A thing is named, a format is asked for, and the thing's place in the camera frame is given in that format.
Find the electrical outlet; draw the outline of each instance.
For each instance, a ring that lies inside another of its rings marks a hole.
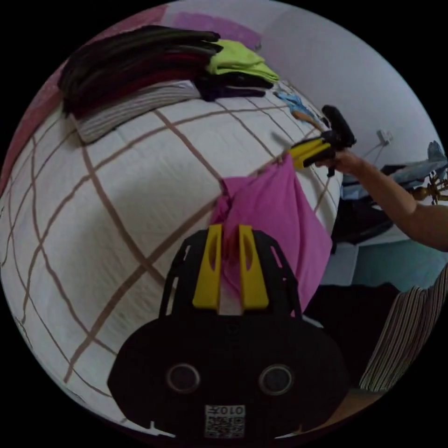
[[[380,129],[379,131],[377,131],[377,135],[379,137],[380,142],[384,146],[389,145],[393,140],[393,135],[391,131],[383,131],[382,129]]]

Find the white wall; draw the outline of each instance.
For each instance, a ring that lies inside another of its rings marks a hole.
[[[161,25],[168,25],[176,13],[208,14],[235,21],[262,33],[291,6],[270,0],[179,0],[169,3]]]
[[[379,144],[378,129],[391,131],[394,141],[378,159],[379,148],[366,157],[379,167],[423,160],[429,142],[440,142],[401,75],[364,41],[321,16],[291,7],[265,29],[259,53],[318,107],[341,110],[357,138],[357,154]]]

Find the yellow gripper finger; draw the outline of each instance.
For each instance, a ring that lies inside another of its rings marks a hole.
[[[239,226],[239,264],[243,312],[245,310],[267,308],[269,298],[252,227],[249,225]]]
[[[325,149],[328,149],[331,145],[324,143],[322,139],[316,139],[298,144],[289,150],[291,158],[293,159],[293,165],[296,169],[304,169],[305,161],[310,157],[318,154]]]
[[[213,309],[219,312],[222,233],[221,224],[209,227],[193,297],[195,308]]]

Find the purple cloth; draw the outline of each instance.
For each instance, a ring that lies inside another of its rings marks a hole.
[[[239,297],[238,226],[250,225],[276,239],[298,280],[302,311],[327,266],[331,238],[311,209],[290,155],[259,176],[223,179],[212,224],[223,224],[222,276]]]

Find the qr code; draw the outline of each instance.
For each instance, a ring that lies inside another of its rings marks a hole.
[[[205,437],[242,439],[245,430],[244,406],[206,406]]]

